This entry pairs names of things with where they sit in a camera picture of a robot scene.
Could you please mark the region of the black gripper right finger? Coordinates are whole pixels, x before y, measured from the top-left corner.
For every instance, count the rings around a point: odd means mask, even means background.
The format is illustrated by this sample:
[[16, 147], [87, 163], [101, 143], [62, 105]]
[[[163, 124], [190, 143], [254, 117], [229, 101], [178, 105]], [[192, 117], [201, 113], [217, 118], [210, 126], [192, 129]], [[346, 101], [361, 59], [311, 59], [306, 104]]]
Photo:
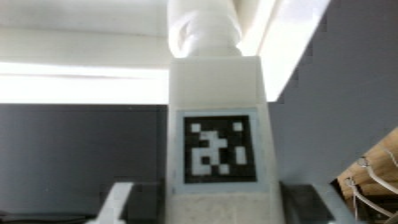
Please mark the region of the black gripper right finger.
[[330, 186], [281, 184], [286, 224], [362, 224]]

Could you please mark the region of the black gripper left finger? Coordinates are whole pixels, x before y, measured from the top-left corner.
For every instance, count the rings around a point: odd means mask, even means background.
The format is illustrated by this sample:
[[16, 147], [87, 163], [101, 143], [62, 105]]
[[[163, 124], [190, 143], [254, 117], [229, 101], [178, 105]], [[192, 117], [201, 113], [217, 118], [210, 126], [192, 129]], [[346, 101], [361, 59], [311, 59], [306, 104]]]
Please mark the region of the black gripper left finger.
[[156, 182], [115, 182], [98, 215], [85, 224], [155, 224], [162, 203]]

